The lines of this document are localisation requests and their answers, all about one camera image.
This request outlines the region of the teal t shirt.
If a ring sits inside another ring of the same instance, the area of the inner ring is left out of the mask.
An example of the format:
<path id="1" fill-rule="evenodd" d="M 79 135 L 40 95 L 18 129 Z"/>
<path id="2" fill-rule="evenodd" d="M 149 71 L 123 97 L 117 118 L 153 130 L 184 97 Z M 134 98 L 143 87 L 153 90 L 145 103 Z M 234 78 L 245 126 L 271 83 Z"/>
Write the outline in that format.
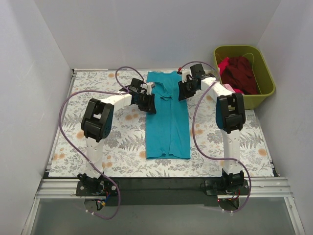
<path id="1" fill-rule="evenodd" d="M 175 71 L 151 71 L 147 81 L 155 84 L 156 114 L 146 115 L 146 158 L 190 159 L 188 108 L 185 100 L 179 101 L 181 76 Z"/>

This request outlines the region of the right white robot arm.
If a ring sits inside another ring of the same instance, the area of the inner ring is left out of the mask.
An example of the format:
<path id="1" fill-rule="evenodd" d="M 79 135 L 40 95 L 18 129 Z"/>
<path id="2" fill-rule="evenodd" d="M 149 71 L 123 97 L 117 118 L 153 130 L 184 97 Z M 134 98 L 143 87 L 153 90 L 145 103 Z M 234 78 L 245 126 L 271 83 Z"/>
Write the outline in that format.
<path id="1" fill-rule="evenodd" d="M 246 122 L 244 98 L 241 93 L 233 93 L 225 88 L 211 73 L 206 73 L 201 63 L 192 65 L 190 71 L 183 71 L 180 67 L 177 74 L 181 76 L 179 86 L 179 101 L 193 97 L 197 91 L 203 94 L 196 104 L 192 119 L 192 137 L 196 149 L 204 157 L 223 161 L 222 175 L 211 183 L 214 191 L 223 191 L 231 195 L 244 186 L 243 164 L 240 153 L 240 136 Z M 213 158 L 204 154 L 197 142 L 194 132 L 195 119 L 201 100 L 208 94 L 216 102 L 216 125 L 221 131 L 224 145 L 224 156 Z"/>

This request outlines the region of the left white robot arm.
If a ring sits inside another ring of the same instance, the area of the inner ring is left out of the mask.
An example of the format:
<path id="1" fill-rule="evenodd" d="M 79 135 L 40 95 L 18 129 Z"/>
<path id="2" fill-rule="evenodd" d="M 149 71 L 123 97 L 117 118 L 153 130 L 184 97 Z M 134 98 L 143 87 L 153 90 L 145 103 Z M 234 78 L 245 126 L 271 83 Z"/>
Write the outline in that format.
<path id="1" fill-rule="evenodd" d="M 104 193 L 105 186 L 112 185 L 104 180 L 101 173 L 104 140 L 111 132 L 113 115 L 116 111 L 130 105 L 137 105 L 143 112 L 156 114 L 155 95 L 152 93 L 154 87 L 153 82 L 145 84 L 142 80 L 134 78 L 119 94 L 101 100 L 92 98 L 88 102 L 81 122 L 87 144 L 88 162 L 84 173 L 78 174 L 82 184 L 81 189 L 98 196 Z"/>

